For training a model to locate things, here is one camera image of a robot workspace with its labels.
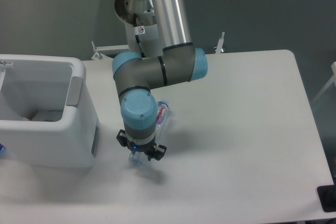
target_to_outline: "silver metal tube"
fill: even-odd
[[[183,0],[152,0],[163,48],[192,42]]]

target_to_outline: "metal bracket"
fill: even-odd
[[[128,45],[96,47],[93,41],[91,41],[91,43],[94,53],[91,59],[93,60],[102,60],[103,58],[107,58],[106,55],[117,55],[129,50]]]
[[[223,53],[225,53],[225,48],[223,47],[223,44],[224,44],[224,35],[225,35],[225,32],[222,32],[222,36],[221,36],[221,38],[219,38],[217,46],[214,47],[215,54],[223,54]]]

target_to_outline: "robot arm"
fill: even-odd
[[[123,52],[112,63],[125,131],[119,143],[149,160],[160,160],[166,147],[155,142],[156,102],[151,89],[206,76],[207,60],[202,49],[193,46],[183,0],[152,0],[163,55],[142,58],[137,52]]]

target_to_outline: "black object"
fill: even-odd
[[[158,56],[158,59],[159,59],[160,65],[161,65],[161,71],[162,71],[162,76],[163,76],[163,84],[164,84],[164,86],[167,86],[168,81],[167,81],[166,67],[164,65],[162,56]]]
[[[325,212],[336,212],[336,186],[319,186],[317,193]]]
[[[167,147],[164,145],[156,145],[155,137],[147,144],[136,145],[134,142],[127,139],[126,132],[124,130],[119,131],[117,140],[122,147],[127,147],[133,154],[135,152],[143,152],[148,156],[148,160],[153,158],[159,161],[163,158],[167,150]]]

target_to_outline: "blue joint cap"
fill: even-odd
[[[112,62],[113,77],[116,74],[116,71],[127,61],[132,59],[141,59],[140,54],[137,52],[122,52],[118,54]]]
[[[198,80],[208,73],[208,62],[202,48],[195,48],[195,66],[190,81]]]
[[[135,130],[144,130],[156,120],[157,106],[152,94],[144,89],[126,93],[120,105],[124,123]]]

